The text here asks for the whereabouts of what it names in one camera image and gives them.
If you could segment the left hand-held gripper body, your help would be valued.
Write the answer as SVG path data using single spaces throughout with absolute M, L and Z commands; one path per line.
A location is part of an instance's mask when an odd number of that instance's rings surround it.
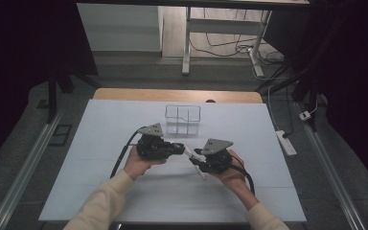
M 146 160 L 167 159 L 174 154 L 175 145 L 163 139 L 163 130 L 160 124 L 140 127 L 141 134 L 136 148 L 141 157 Z

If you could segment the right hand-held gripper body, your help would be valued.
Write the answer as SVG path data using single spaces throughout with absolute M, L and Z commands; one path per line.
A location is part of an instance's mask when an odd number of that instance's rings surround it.
M 205 166 L 200 169 L 204 173 L 217 173 L 221 174 L 225 172 L 232 162 L 232 157 L 228 152 L 228 148 L 233 143 L 231 141 L 225 141 L 220 139 L 208 139 L 205 146 L 202 148 L 205 160 Z

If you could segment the white pen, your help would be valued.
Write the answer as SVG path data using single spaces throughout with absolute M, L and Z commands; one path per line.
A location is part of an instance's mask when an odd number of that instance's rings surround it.
M 184 150 L 184 154 L 186 154 L 187 156 L 188 156 L 188 158 L 195 158 L 195 159 L 197 159 L 197 160 L 199 160 L 199 161 L 201 161 L 201 159 L 200 158 L 198 158 L 197 156 L 195 156 L 194 154 L 192 154 L 192 152 L 190 151 L 190 149 L 189 148 L 185 148 L 185 150 Z M 206 174 L 199 168 L 199 166 L 195 166 L 194 165 L 194 167 L 195 167 L 195 169 L 197 170 L 197 172 L 199 173 L 199 175 L 201 176 L 201 178 L 203 179 L 203 180 L 206 180 L 207 179 L 207 176 L 206 176 Z

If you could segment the clear plastic pen organizer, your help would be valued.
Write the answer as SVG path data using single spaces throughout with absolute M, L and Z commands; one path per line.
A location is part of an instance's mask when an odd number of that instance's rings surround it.
M 165 120 L 169 134 L 198 135 L 201 107 L 197 105 L 167 104 Z

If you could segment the person's left hand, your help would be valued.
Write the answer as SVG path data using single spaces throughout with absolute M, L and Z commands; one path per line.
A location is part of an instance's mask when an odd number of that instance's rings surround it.
M 152 166 L 163 165 L 167 162 L 166 159 L 161 160 L 146 160 L 143 159 L 137 151 L 137 148 L 133 146 L 129 152 L 129 156 L 124 165 L 125 173 L 135 181 L 141 175 L 150 169 Z

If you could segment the person's right hand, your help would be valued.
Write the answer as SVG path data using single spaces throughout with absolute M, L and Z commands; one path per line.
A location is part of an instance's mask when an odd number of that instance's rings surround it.
M 221 174 L 213 173 L 213 176 L 219 179 L 241 201 L 249 200 L 252 197 L 252 193 L 246 185 L 245 177 L 241 172 L 228 169 Z

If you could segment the pale blue table mat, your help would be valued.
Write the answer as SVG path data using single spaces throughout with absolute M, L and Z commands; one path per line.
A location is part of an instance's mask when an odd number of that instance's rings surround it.
M 89 101 L 57 180 L 40 214 L 46 221 L 69 220 L 89 194 L 106 181 L 135 130 L 164 124 L 164 102 Z M 304 214 L 263 103 L 202 103 L 195 136 L 166 139 L 193 150 L 210 138 L 232 142 L 254 181 L 256 196 L 283 221 Z M 202 176 L 187 155 L 174 155 L 137 179 L 126 195 L 120 223 L 244 223 L 239 199 L 213 176 Z

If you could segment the white power strip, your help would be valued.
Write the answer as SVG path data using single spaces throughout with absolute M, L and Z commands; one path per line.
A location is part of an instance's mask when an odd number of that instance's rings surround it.
M 287 156 L 294 156 L 297 154 L 294 146 L 292 145 L 292 143 L 289 141 L 288 138 L 283 138 L 282 135 L 283 133 L 285 133 L 283 130 L 277 130 L 276 131 L 276 135 L 277 138 L 280 142 L 280 145 L 282 146 L 283 150 L 285 151 Z

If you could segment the black floor plate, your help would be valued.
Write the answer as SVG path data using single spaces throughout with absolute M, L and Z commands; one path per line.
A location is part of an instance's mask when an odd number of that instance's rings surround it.
M 70 137 L 71 130 L 72 125 L 57 125 L 49 145 L 53 147 L 64 147 Z

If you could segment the black metal stand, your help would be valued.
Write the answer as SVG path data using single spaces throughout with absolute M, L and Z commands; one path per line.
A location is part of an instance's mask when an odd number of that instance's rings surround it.
M 287 88 L 293 83 L 297 83 L 293 92 L 291 93 L 291 98 L 295 102 L 302 101 L 307 94 L 309 96 L 309 106 L 308 106 L 308 114 L 309 117 L 300 118 L 301 121 L 308 121 L 310 127 L 313 131 L 316 131 L 315 127 L 315 111 L 317 109 L 317 93 L 318 93 L 318 76 L 314 73 L 314 71 L 318 68 L 319 62 L 321 60 L 321 56 L 315 55 L 307 66 L 301 71 L 295 73 L 289 79 L 286 79 L 278 84 L 269 86 L 266 91 L 263 93 L 264 96 L 269 96 L 274 94 L 275 92 Z

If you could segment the black tripod stand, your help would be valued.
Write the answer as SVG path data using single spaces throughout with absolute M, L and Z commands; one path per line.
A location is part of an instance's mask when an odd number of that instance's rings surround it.
M 88 77 L 83 72 L 72 67 L 71 65 L 55 65 L 48 73 L 49 113 L 47 124 L 52 123 L 55 119 L 55 116 L 58 114 L 57 86 L 59 86 L 60 90 L 65 94 L 71 94 L 74 91 L 74 84 L 71 81 L 72 76 L 77 77 L 95 89 L 102 87 L 99 82 L 93 80 L 91 77 Z

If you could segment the white cabinet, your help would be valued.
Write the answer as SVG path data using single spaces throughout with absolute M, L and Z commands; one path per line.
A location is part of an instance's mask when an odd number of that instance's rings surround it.
M 78 3 L 78 10 L 92 51 L 162 51 L 162 7 Z

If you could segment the aluminium floor rail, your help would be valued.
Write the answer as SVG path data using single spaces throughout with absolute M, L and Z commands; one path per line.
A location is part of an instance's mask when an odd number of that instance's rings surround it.
M 29 184 L 36 166 L 38 165 L 42 154 L 47 148 L 51 137 L 54 134 L 58 122 L 60 121 L 64 110 L 61 109 L 51 120 L 50 123 L 45 124 L 40 131 L 36 141 L 28 156 L 22 165 L 19 173 L 11 184 L 8 192 L 6 193 L 3 201 L 0 204 L 0 230 L 5 230 L 7 227 L 13 212 L 18 205 L 20 198 L 23 196 L 27 185 Z
M 316 157 L 326 175 L 330 186 L 333 189 L 333 194 L 338 200 L 341 210 L 349 223 L 352 230 L 366 230 L 364 221 L 355 206 L 351 195 L 345 188 L 344 183 L 332 161 L 323 140 L 317 131 L 314 131 L 311 126 L 298 118 L 298 124 L 300 124 L 306 133 L 310 144 L 313 147 Z

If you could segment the white metal desk frame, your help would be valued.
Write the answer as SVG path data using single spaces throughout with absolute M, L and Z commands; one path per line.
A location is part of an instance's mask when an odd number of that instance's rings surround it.
M 246 50 L 252 62 L 254 73 L 257 77 L 263 77 L 264 72 L 258 60 L 258 52 L 263 40 L 271 11 L 263 11 L 260 21 L 237 21 L 223 19 L 192 18 L 192 8 L 186 8 L 185 43 L 182 62 L 182 75 L 190 73 L 190 35 L 217 34 L 217 35 L 254 35 L 255 43 L 252 48 Z

